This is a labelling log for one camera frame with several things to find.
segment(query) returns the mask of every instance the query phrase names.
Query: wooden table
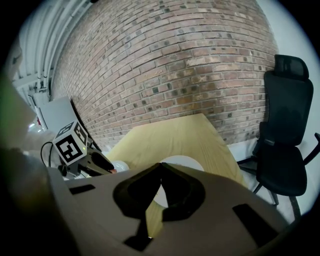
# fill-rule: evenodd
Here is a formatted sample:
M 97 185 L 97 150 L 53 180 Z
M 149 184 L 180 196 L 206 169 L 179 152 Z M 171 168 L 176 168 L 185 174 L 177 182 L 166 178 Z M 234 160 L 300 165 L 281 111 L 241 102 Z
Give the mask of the wooden table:
M 124 161 L 130 169 L 138 169 L 176 155 L 191 157 L 205 172 L 230 178 L 246 187 L 226 143 L 203 114 L 137 126 L 107 154 L 107 158 Z M 150 237 L 155 237 L 162 228 L 163 209 L 153 201 L 146 211 Z

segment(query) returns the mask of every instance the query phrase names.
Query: white round object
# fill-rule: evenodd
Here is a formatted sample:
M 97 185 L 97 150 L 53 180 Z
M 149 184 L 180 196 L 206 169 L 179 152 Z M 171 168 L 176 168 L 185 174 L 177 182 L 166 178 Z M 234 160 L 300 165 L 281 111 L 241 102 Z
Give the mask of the white round object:
M 201 164 L 197 161 L 194 160 L 193 158 L 185 155 L 174 155 L 167 157 L 163 159 L 160 163 L 167 163 L 167 164 L 174 164 L 174 165 L 180 165 L 180 166 L 185 166 L 189 168 L 193 168 L 199 171 L 204 172 L 204 168 L 201 166 Z M 168 208 L 168 202 L 167 202 L 167 197 L 166 197 L 166 192 L 162 185 L 160 185 L 158 192 L 156 193 L 154 199 L 153 199 L 157 204 Z
M 111 164 L 114 166 L 117 173 L 129 170 L 129 166 L 124 161 L 111 161 Z

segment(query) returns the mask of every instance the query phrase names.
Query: ceiling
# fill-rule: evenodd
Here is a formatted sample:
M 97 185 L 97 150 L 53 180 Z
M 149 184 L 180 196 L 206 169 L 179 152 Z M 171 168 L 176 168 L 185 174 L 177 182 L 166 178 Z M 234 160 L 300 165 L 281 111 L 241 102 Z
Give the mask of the ceiling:
M 91 5 L 90 0 L 47 0 L 21 26 L 5 68 L 33 110 L 50 100 L 51 80 L 63 46 Z

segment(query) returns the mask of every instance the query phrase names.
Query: white floor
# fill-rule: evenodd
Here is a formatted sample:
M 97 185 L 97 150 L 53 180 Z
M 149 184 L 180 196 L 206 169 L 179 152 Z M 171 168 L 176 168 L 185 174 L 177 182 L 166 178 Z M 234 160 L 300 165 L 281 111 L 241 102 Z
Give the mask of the white floor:
M 245 171 L 242 171 L 242 175 L 245 183 L 247 184 L 248 189 L 253 191 L 258 185 L 256 176 Z M 257 196 L 267 201 L 269 204 L 274 204 L 270 192 L 265 187 L 262 187 L 258 191 Z M 277 196 L 279 200 L 279 205 L 276 207 L 276 209 L 281 213 L 281 215 L 286 219 L 286 221 L 289 224 L 292 223 L 295 220 L 295 216 L 289 197 L 279 194 Z

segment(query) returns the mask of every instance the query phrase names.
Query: office chair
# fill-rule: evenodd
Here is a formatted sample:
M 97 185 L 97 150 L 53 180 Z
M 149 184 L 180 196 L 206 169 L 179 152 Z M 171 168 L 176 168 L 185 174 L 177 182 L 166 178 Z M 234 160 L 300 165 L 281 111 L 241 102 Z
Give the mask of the office chair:
M 320 152 L 320 135 L 314 150 L 303 160 L 296 147 L 303 139 L 313 97 L 313 84 L 305 62 L 293 56 L 275 55 L 273 71 L 264 74 L 269 101 L 267 122 L 259 125 L 260 138 L 252 157 L 238 162 L 241 170 L 256 174 L 259 182 L 253 193 L 264 186 L 271 192 L 275 206 L 277 194 L 301 196 L 307 188 L 307 165 Z M 241 166 L 257 162 L 257 168 Z

